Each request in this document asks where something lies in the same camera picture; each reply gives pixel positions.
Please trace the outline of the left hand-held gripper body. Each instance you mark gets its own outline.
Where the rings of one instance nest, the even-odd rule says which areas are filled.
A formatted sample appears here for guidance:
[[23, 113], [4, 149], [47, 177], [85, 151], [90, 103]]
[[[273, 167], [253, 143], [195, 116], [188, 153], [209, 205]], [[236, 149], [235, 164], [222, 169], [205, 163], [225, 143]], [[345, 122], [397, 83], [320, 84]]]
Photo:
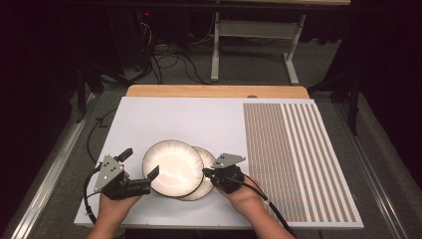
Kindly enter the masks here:
[[124, 165], [110, 155], [106, 155], [100, 167], [94, 192], [101, 192], [111, 200], [123, 200], [149, 194], [150, 184], [150, 178], [126, 178]]

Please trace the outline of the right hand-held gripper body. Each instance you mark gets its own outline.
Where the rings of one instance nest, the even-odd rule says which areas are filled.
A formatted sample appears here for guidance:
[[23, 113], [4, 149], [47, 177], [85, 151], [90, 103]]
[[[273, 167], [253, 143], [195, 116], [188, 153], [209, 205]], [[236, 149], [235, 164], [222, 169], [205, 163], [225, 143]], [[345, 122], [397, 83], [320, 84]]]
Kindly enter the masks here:
[[215, 171], [215, 176], [210, 178], [212, 184], [227, 194], [240, 189], [245, 176], [238, 163], [244, 160], [244, 156], [222, 153], [211, 166]]

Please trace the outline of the white plate with dark rim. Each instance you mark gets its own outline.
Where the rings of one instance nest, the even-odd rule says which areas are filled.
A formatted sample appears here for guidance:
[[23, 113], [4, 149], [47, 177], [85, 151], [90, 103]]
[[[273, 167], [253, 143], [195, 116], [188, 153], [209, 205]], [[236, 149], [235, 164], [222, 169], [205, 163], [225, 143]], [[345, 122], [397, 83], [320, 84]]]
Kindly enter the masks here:
[[145, 154], [142, 172], [147, 176], [156, 166], [158, 175], [151, 187], [168, 197], [184, 197], [202, 182], [204, 163], [199, 153], [188, 143], [169, 139], [154, 144]]
[[[215, 157], [206, 149], [194, 146], [194, 149], [198, 152], [200, 155], [204, 167], [210, 168], [215, 161]], [[214, 188], [214, 185], [211, 183], [210, 179], [206, 176], [203, 177], [202, 182], [200, 186], [191, 194], [181, 197], [182, 201], [195, 201], [199, 200], [203, 197], [205, 197], [207, 194], [209, 194]]]

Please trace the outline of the person's right hand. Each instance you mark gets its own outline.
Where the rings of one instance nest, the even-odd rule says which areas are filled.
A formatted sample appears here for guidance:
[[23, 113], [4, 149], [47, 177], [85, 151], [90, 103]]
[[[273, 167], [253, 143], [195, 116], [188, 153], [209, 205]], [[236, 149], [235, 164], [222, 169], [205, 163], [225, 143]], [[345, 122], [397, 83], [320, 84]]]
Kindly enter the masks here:
[[238, 213], [247, 218], [267, 213], [262, 198], [246, 186], [242, 186], [239, 190], [230, 194], [219, 189], [219, 193], [230, 201]]

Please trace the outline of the person's left hand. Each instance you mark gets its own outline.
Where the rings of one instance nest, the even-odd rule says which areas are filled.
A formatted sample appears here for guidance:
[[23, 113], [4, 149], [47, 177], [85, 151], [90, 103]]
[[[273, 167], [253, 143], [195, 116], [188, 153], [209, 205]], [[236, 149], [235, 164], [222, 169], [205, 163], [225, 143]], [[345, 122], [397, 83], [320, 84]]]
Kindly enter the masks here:
[[133, 196], [122, 200], [111, 200], [102, 193], [98, 219], [109, 219], [121, 223], [139, 199], [140, 196]]

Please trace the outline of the white board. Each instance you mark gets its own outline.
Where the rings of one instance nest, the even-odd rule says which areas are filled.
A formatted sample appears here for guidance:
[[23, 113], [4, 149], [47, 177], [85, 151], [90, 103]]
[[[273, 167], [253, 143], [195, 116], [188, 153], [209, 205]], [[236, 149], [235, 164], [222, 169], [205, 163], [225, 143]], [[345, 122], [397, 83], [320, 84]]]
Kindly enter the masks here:
[[308, 103], [311, 100], [142, 98], [124, 97], [110, 126], [103, 155], [132, 148], [125, 168], [141, 178], [146, 152], [156, 143], [176, 139], [208, 150], [214, 156], [232, 153], [245, 157], [240, 166], [250, 176], [243, 104]]

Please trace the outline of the striped placemat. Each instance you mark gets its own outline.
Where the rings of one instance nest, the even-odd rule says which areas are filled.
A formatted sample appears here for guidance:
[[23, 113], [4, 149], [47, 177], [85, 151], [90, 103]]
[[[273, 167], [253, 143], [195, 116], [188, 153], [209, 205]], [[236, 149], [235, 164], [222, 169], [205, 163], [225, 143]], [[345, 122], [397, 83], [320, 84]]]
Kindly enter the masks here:
[[296, 227], [361, 228], [317, 105], [243, 104], [250, 174]]

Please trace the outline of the dark metal stand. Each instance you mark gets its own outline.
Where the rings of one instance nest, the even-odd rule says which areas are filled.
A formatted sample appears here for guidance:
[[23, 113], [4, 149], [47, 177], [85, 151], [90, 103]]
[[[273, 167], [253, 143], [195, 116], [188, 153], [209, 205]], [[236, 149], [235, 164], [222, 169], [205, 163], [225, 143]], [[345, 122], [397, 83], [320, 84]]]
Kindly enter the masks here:
[[99, 68], [90, 62], [82, 63], [77, 70], [77, 123], [80, 123], [84, 119], [87, 112], [86, 88], [89, 88], [94, 94], [101, 94], [104, 91]]
[[354, 135], [357, 135], [356, 118], [358, 112], [359, 79], [352, 73], [341, 73], [325, 79], [308, 88], [308, 94], [331, 91], [333, 103], [348, 103], [347, 124]]

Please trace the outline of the wooden table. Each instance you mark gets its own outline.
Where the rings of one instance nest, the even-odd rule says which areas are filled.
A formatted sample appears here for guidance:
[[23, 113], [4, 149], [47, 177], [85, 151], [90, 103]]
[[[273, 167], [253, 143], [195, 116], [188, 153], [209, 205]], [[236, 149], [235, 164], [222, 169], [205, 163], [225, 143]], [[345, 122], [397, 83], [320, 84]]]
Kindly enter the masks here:
[[128, 97], [157, 98], [262, 98], [308, 99], [300, 86], [204, 86], [204, 85], [135, 85], [128, 88]]

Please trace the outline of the metal floor rail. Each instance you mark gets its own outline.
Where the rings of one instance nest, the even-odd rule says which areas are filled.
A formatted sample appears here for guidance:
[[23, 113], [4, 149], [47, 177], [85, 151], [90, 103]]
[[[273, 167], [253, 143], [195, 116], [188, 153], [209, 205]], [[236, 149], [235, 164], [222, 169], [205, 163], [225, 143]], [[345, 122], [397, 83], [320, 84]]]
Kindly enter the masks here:
[[347, 134], [353, 144], [355, 151], [357, 152], [358, 162], [362, 169], [364, 178], [371, 190], [372, 196], [376, 202], [379, 212], [381, 213], [385, 224], [388, 227], [389, 233], [393, 239], [408, 239], [408, 235], [399, 220], [394, 206], [387, 195], [384, 187], [382, 186], [374, 168], [372, 167], [367, 154], [365, 153], [363, 146], [355, 135], [350, 126], [348, 125], [347, 111], [342, 104], [334, 104], [334, 110], [341, 118], [343, 127], [346, 129]]
[[87, 108], [82, 113], [81, 119], [79, 119], [79, 112], [71, 114], [71, 119], [65, 125], [53, 147], [53, 151], [49, 154], [48, 165], [44, 167], [43, 176], [38, 176], [39, 183], [36, 191], [33, 193], [30, 203], [25, 206], [24, 214], [14, 228], [10, 239], [27, 239], [30, 236], [37, 221], [41, 218], [68, 163], [73, 148], [87, 123], [86, 116], [95, 107], [98, 99], [99, 97], [96, 94], [89, 94], [85, 100]]

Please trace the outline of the white desk frame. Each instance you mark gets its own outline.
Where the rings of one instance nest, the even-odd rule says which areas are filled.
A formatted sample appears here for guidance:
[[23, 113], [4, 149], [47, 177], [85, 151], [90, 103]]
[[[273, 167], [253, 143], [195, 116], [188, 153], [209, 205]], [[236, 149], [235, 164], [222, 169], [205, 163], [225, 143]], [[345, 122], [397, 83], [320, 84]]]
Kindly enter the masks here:
[[210, 80], [213, 83], [219, 81], [220, 67], [220, 38], [221, 37], [240, 37], [240, 38], [259, 38], [273, 40], [290, 40], [291, 47], [288, 52], [283, 54], [283, 61], [288, 72], [289, 80], [292, 85], [298, 85], [299, 79], [293, 63], [293, 57], [302, 34], [307, 16], [301, 15], [297, 22], [278, 23], [262, 21], [242, 21], [242, 20], [221, 20], [220, 13], [214, 14], [214, 40], [213, 55], [211, 62]]

